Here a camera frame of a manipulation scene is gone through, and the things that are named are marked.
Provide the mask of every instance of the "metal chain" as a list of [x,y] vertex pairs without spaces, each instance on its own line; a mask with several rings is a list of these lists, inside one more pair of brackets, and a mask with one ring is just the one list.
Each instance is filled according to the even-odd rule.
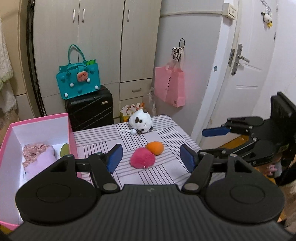
[[265,0],[260,0],[260,2],[262,2],[262,4],[264,5],[264,7],[267,10],[267,14],[271,16],[270,12],[271,12],[271,8],[268,6],[268,4],[265,2]]

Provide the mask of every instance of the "teal felt bag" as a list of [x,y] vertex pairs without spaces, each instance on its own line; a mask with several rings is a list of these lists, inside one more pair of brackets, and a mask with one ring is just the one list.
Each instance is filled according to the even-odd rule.
[[[82,63],[71,64],[71,47],[77,48],[83,58]],[[101,88],[99,66],[96,60],[85,60],[82,51],[72,44],[68,50],[68,65],[60,66],[56,75],[59,91],[63,99],[70,99],[76,96],[88,94]]]

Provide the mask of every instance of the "orange ball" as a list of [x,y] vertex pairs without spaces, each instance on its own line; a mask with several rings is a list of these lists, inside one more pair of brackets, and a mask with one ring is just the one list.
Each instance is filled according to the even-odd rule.
[[154,155],[158,156],[163,152],[164,146],[159,141],[153,141],[146,145],[146,148],[151,151]]

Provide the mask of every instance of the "red plush ball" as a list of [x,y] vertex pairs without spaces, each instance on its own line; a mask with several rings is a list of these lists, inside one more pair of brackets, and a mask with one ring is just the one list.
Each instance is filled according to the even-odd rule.
[[140,147],[135,150],[131,156],[131,165],[134,168],[148,168],[155,163],[154,154],[145,147]]

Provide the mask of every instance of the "striped tablecloth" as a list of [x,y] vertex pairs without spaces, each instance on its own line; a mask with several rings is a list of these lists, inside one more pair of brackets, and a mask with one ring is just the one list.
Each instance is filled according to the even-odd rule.
[[[190,176],[180,158],[180,146],[187,144],[195,152],[200,147],[167,115],[152,117],[153,131],[134,136],[119,134],[121,129],[129,130],[127,122],[74,132],[79,158],[87,158],[96,152],[107,153],[114,145],[123,146],[123,158],[113,173],[113,178],[122,188],[124,184],[184,184]],[[130,158],[139,147],[152,141],[164,144],[164,151],[156,156],[155,164],[147,169],[135,169]],[[91,182],[88,173],[83,179]]]

